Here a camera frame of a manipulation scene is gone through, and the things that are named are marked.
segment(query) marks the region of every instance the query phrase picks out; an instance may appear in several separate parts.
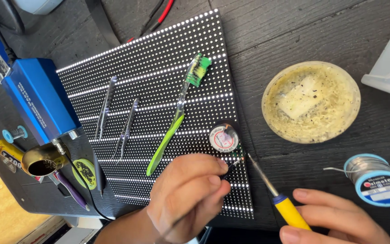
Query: soldering station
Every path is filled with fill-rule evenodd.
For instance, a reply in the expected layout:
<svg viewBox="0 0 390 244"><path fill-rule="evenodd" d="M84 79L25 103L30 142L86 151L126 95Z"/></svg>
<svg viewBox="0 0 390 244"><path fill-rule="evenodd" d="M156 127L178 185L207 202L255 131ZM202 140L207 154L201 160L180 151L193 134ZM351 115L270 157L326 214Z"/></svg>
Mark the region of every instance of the soldering station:
<svg viewBox="0 0 390 244"><path fill-rule="evenodd" d="M138 36L67 67L56 67L51 59L17 58L0 33L0 85L24 121L0 135L5 163L40 182L50 177L65 186L60 189L65 197L112 220L100 213L91 195L97 186L103 197L105 178L116 201L145 206L155 179L173 158L207 153L229 164L221 179L239 186L225 197L220 215L254 218L247 177L247 167L253 167L272 196L265 204L276 206L289 225L311 230L291 200L268 180L253 149L244 145L219 10L156 31L170 0L148 30L162 3ZM266 123L280 137L322 143L351 126L360 109L360 92L344 69L310 61L275 76L261 105ZM31 136L36 147L24 151L16 146L16 140ZM97 160L72 160L65 136L88 138ZM343 171L366 203L390 207L390 165L385 159L359 154L344 162L344 169L326 170ZM60 169L68 164L81 186L62 174ZM92 206L76 190L82 186Z"/></svg>

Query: finger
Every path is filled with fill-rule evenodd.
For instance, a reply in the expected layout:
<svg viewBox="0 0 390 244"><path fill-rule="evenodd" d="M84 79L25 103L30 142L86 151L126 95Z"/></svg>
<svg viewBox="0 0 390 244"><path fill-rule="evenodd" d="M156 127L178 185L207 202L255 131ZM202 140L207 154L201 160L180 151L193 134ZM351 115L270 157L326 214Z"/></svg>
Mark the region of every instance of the finger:
<svg viewBox="0 0 390 244"><path fill-rule="evenodd" d="M366 213L351 212L339 208L305 205L297 207L308 225L338 230L369 243L378 242L384 230Z"/></svg>
<svg viewBox="0 0 390 244"><path fill-rule="evenodd" d="M324 191L299 188L293 191L293 197L296 201L307 205L320 205L354 212L364 212L354 202Z"/></svg>
<svg viewBox="0 0 390 244"><path fill-rule="evenodd" d="M281 228L279 237L283 244L354 244L289 225Z"/></svg>
<svg viewBox="0 0 390 244"><path fill-rule="evenodd" d="M226 180L221 181L221 187L210 196L204 198L196 208L196 217L193 223L194 234L198 232L218 213L224 206L224 197L230 192L230 183Z"/></svg>
<svg viewBox="0 0 390 244"><path fill-rule="evenodd" d="M208 197L221 187L217 175L208 175L193 179L165 198L161 219L168 228L177 219L191 211L201 200Z"/></svg>
<svg viewBox="0 0 390 244"><path fill-rule="evenodd" d="M163 186L161 195L166 196L188 181L205 175L223 175L228 171L225 161L208 154L189 154L175 158L156 182Z"/></svg>

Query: glue tube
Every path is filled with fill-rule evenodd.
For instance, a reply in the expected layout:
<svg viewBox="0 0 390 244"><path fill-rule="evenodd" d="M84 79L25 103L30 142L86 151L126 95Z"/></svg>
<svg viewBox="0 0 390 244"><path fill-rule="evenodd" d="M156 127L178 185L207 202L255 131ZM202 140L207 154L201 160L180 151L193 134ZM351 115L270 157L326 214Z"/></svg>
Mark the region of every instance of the glue tube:
<svg viewBox="0 0 390 244"><path fill-rule="evenodd" d="M16 165L19 169L22 169L22 165L20 162L22 161L23 152L20 151L17 147L13 146L13 144L8 143L4 139L0 139L0 155L10 160L10 162ZM41 177L32 176L32 177L35 178L40 183L43 181L42 176Z"/></svg>

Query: tweezers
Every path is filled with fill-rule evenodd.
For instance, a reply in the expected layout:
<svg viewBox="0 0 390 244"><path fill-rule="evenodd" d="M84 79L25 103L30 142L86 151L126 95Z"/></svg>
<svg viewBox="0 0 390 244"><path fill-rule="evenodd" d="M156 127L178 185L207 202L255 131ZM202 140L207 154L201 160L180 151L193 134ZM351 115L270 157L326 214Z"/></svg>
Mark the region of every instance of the tweezers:
<svg viewBox="0 0 390 244"><path fill-rule="evenodd" d="M99 119L97 120L96 134L94 135L94 138L97 139L97 135L99 134L99 141L102 139L103 130L105 129L106 120L108 119L109 107L111 106L112 95L114 94L117 81L118 79L116 76L111 78L105 100L103 101L102 108L100 109Z"/></svg>
<svg viewBox="0 0 390 244"><path fill-rule="evenodd" d="M126 147L127 141L129 140L130 128L132 127L133 118L135 117L135 111L138 108L138 104L139 98L136 98L133 101L132 108L130 109L129 116L127 116L127 120L123 126L123 130L121 131L120 138L118 138L118 141L116 142L115 153L112 155L112 158L115 157L116 153L118 152L118 148L121 146L120 159L118 159L116 164L118 164L123 158L124 148Z"/></svg>

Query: red wire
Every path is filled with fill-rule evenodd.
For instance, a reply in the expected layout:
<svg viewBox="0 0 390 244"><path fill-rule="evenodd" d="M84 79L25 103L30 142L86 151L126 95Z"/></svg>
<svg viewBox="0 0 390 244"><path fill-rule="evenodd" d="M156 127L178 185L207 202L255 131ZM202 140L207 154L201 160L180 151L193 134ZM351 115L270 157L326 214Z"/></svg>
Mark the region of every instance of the red wire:
<svg viewBox="0 0 390 244"><path fill-rule="evenodd" d="M159 17L157 22L162 23L162 21L165 19L166 15L168 14L169 10L171 9L171 5L174 2L174 0L169 0L168 3L166 4L166 8L163 11L162 15Z"/></svg>

